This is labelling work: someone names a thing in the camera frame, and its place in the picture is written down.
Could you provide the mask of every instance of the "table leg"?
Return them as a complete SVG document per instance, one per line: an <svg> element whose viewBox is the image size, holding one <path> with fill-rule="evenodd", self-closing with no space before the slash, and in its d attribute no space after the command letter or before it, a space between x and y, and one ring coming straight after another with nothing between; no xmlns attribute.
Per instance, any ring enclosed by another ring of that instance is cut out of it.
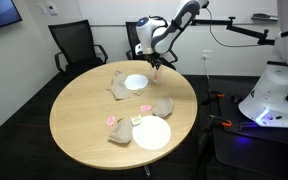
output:
<svg viewBox="0 0 288 180"><path fill-rule="evenodd" d="M150 169L148 168L147 165L144 166L144 169L145 169L146 175L147 175L147 176L150 176L150 175L151 175L151 172L150 172Z"/></svg>

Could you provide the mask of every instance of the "crumpled paper bag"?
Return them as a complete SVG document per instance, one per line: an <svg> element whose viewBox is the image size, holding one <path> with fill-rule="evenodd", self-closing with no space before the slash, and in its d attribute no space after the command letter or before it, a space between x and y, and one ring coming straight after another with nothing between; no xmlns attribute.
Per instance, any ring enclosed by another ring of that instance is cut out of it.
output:
<svg viewBox="0 0 288 180"><path fill-rule="evenodd" d="M153 114L158 117L166 117L173 112L173 108L174 103L172 98L157 98Z"/></svg>
<svg viewBox="0 0 288 180"><path fill-rule="evenodd" d="M126 99L131 96L129 89L127 89L124 83L126 78L127 76L122 72L115 72L110 91L113 93L116 100Z"/></svg>
<svg viewBox="0 0 288 180"><path fill-rule="evenodd" d="M128 143L132 140L133 124L131 119L122 119L117 123L116 128L109 136L109 140L117 143Z"/></svg>

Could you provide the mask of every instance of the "white robot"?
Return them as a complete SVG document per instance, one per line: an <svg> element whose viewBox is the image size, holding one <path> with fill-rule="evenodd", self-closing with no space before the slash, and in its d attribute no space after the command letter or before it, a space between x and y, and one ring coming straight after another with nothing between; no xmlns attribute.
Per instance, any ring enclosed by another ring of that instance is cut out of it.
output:
<svg viewBox="0 0 288 180"><path fill-rule="evenodd" d="M171 22L161 17L144 17L136 24L140 44L137 54L144 54L152 67L161 65L160 54L167 53L174 41L192 22L207 0L182 0ZM239 103L239 110L262 127L288 128L288 0L277 0L281 33L275 39L266 69L251 93Z"/></svg>

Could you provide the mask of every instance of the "pink object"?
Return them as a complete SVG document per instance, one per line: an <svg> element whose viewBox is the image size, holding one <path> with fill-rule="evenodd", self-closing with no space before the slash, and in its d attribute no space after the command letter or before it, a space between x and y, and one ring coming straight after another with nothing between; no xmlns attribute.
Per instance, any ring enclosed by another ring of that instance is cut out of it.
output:
<svg viewBox="0 0 288 180"><path fill-rule="evenodd" d="M109 116L107 119L106 125L107 126L113 126L114 121L115 121L115 116Z"/></svg>
<svg viewBox="0 0 288 180"><path fill-rule="evenodd" d="M152 106L150 105L141 106L141 111L149 111L149 110L152 110Z"/></svg>

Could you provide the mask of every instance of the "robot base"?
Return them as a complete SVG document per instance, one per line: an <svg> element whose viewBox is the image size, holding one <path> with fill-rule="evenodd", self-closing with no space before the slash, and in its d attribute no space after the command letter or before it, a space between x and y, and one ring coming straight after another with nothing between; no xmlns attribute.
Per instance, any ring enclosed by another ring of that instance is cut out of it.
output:
<svg viewBox="0 0 288 180"><path fill-rule="evenodd" d="M288 128L288 102L267 103L250 95L239 104L240 111L262 127Z"/></svg>

